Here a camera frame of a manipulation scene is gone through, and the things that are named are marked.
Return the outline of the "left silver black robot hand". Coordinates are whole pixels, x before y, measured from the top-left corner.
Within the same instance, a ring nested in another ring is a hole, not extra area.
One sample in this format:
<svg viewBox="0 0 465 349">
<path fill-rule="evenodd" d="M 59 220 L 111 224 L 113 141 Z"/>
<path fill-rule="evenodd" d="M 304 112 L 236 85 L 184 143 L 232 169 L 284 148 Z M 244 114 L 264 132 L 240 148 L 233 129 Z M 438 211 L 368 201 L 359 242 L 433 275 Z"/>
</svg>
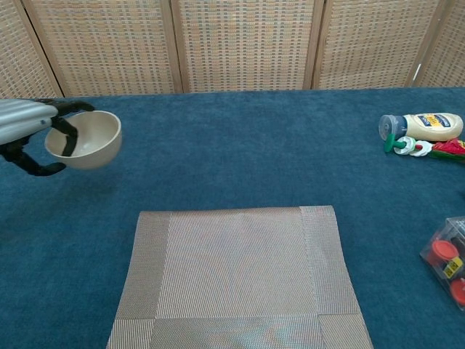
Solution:
<svg viewBox="0 0 465 349">
<path fill-rule="evenodd" d="M 46 128 L 56 129 L 65 135 L 62 155 L 69 157 L 76 148 L 78 130 L 65 116 L 79 111 L 94 111 L 95 107 L 81 100 L 54 99 L 2 99 L 1 100 L 1 156 L 30 175 L 48 177 L 61 172 L 66 165 L 55 162 L 40 165 L 23 147 L 30 138 Z"/>
</svg>

